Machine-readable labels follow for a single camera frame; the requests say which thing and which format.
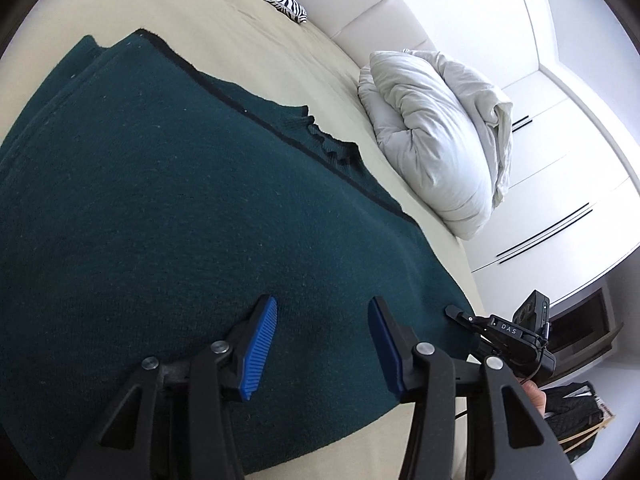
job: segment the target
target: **beige headboard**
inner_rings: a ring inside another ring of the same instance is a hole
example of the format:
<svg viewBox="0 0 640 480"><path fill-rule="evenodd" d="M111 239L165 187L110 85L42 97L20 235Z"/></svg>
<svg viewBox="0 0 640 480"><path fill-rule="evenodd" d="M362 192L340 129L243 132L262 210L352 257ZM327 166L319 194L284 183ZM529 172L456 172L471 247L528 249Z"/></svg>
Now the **beige headboard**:
<svg viewBox="0 0 640 480"><path fill-rule="evenodd" d="M403 0L298 0L308 19L364 66L375 50L434 48Z"/></svg>

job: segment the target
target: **green sweater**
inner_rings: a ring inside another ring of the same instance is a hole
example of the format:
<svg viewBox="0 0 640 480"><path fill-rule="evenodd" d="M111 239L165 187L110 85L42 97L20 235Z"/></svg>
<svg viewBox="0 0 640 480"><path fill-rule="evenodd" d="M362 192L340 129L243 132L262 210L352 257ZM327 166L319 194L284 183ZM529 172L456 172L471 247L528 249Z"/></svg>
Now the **green sweater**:
<svg viewBox="0 0 640 480"><path fill-rule="evenodd" d="M395 404L367 328L387 300L451 356L471 312L357 146L197 72L157 36L84 38L0 148L0 423L59 479L149 355L223 338L263 293L279 320L232 421L246 472L366 426Z"/></svg>

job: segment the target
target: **beige bed sheet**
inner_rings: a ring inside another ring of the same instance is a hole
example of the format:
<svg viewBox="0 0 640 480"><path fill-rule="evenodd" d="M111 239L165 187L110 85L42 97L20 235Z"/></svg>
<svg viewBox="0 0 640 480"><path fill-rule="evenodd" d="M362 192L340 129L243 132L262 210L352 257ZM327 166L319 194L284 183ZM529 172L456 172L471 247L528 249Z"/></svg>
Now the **beige bed sheet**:
<svg viewBox="0 0 640 480"><path fill-rule="evenodd" d="M369 171L418 222L441 263L483 313L459 241L378 149L357 97L358 67L312 24L296 25L262 0L40 0L0 59L0 140L80 38L91 34L110 46L140 27L160 35L197 69L280 104L306 104L324 131L356 142ZM412 406L399 406L339 442L250 478L396 478L411 414ZM454 476L465 445L464 418L458 424Z"/></svg>

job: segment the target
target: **folded garment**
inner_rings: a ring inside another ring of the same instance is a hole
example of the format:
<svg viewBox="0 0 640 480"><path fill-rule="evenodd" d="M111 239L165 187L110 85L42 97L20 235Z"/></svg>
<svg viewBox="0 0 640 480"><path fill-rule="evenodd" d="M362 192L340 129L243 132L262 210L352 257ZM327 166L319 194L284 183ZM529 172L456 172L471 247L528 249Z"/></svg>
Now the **folded garment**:
<svg viewBox="0 0 640 480"><path fill-rule="evenodd" d="M374 52L358 95L380 149L460 238L472 238L508 190L511 102L442 53Z"/></svg>
<svg viewBox="0 0 640 480"><path fill-rule="evenodd" d="M84 38L0 148L0 423L63 477L143 358L194 355L262 293L279 319L259 389L233 406L245 471L325 446L395 404L367 328L385 296L457 358L471 312L357 146L197 72L140 30Z"/></svg>

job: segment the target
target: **white comforter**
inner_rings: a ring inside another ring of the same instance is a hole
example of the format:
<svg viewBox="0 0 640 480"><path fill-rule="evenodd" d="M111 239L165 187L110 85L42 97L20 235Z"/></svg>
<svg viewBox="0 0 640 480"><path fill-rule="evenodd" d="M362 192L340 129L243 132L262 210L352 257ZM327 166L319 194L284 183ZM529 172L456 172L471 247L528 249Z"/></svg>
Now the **white comforter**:
<svg viewBox="0 0 640 480"><path fill-rule="evenodd" d="M504 199L511 161L508 97L440 52L374 52L360 100L380 149L407 184L463 239Z"/></svg>

